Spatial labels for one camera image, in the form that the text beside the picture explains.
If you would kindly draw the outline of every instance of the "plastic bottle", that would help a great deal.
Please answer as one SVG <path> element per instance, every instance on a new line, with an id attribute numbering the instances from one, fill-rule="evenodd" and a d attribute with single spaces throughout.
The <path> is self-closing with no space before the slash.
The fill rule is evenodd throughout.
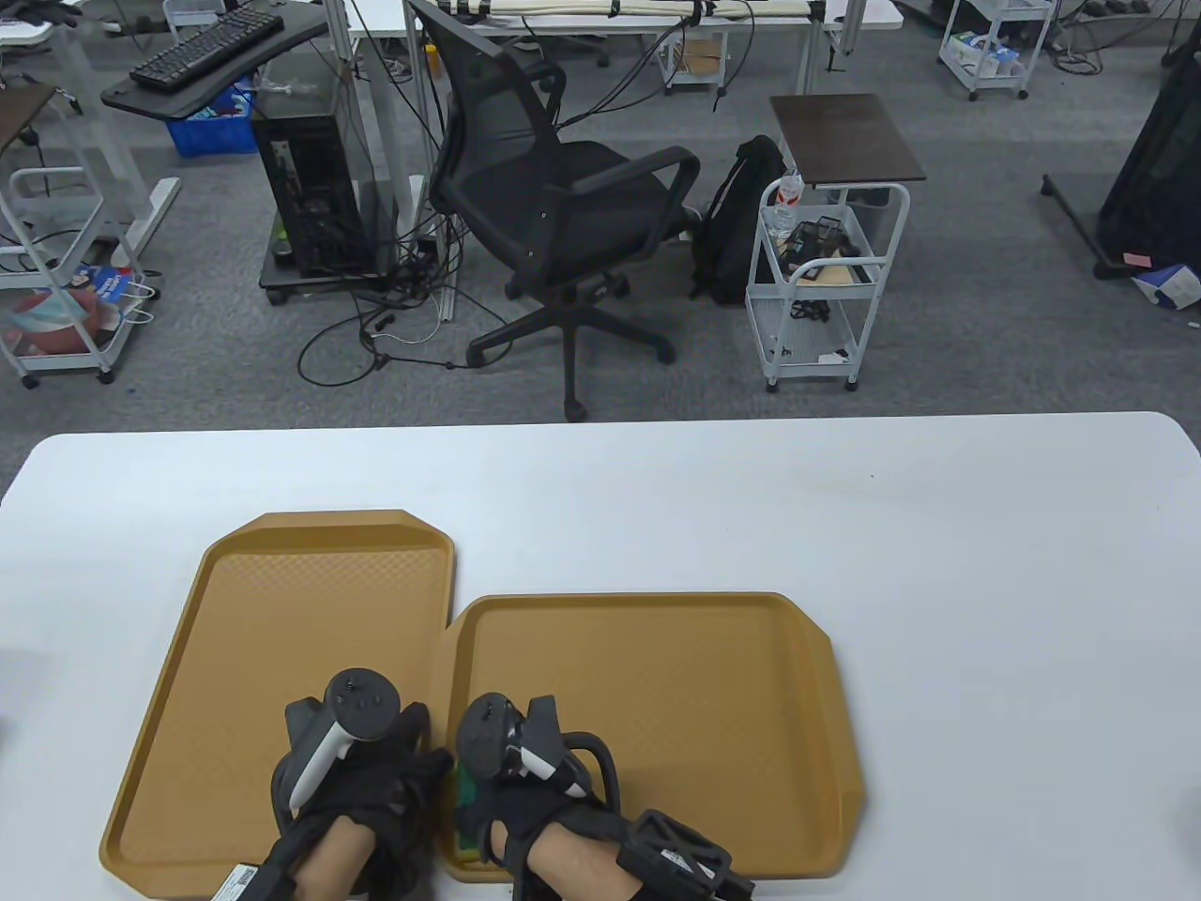
<path id="1" fill-rule="evenodd" d="M 775 234 L 776 240 L 784 240 L 793 233 L 793 229 L 801 221 L 801 179 L 796 169 L 789 169 L 779 179 L 779 187 L 776 189 L 776 216 Z"/>

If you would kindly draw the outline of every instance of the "black bag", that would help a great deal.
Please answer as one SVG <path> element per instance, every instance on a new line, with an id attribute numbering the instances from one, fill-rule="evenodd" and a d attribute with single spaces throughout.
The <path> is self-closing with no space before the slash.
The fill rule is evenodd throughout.
<path id="1" fill-rule="evenodd" d="M 737 162 L 717 189 L 692 244 L 697 268 L 689 297 L 704 291 L 719 304 L 739 305 L 746 293 L 763 190 L 784 174 L 776 142 L 757 135 L 739 148 Z"/>

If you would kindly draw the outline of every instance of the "hand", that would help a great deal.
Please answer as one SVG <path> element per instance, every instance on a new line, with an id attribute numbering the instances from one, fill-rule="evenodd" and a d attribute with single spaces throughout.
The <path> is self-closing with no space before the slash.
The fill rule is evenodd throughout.
<path id="1" fill-rule="evenodd" d="M 454 763 L 443 748 L 420 751 L 429 727 L 425 705 L 410 704 L 389 735 L 378 741 L 355 742 L 346 759 L 334 762 L 294 821 L 291 812 L 280 810 L 280 793 L 273 790 L 281 837 L 268 863 L 287 871 L 345 816 L 369 828 L 377 840 L 376 852 L 353 894 L 369 890 L 375 897 L 387 897 L 407 891 L 417 882 L 414 852 L 432 831 L 430 813 L 436 808 L 442 780 Z M 276 786 L 286 760 L 276 768 Z"/>
<path id="2" fill-rule="evenodd" d="M 454 822 L 460 833 L 474 836 L 486 860 L 516 876 L 542 830 L 576 804 L 582 801 L 543 783 L 488 781 L 471 804 L 455 808 Z"/>

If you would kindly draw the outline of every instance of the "computer tower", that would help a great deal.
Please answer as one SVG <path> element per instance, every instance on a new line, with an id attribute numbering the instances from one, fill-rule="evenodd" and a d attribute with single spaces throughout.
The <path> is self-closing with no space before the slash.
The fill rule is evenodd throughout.
<path id="1" fill-rule="evenodd" d="M 347 66 L 293 50 L 268 64 L 263 84 L 251 123 L 298 274 L 387 273 L 395 204 L 376 184 Z"/>

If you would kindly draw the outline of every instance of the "brown plastic tray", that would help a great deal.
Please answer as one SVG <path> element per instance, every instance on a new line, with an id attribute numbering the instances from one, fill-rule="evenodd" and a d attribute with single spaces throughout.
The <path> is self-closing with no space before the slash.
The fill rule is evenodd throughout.
<path id="1" fill-rule="evenodd" d="M 453 746 L 489 691 L 522 710 L 556 696 L 564 730 L 613 751 L 626 817 L 663 810 L 745 876 L 827 876 L 847 857 L 866 802 L 850 717 L 830 639 L 785 597 L 485 597 L 441 642 L 435 741 Z M 507 878 L 456 860 L 449 829 L 441 846 L 462 882 Z"/>
<path id="2" fill-rule="evenodd" d="M 273 513 L 205 553 L 100 857 L 155 899 L 211 897 L 277 837 L 287 703 L 369 667 L 425 700 L 454 545 L 399 511 Z"/>

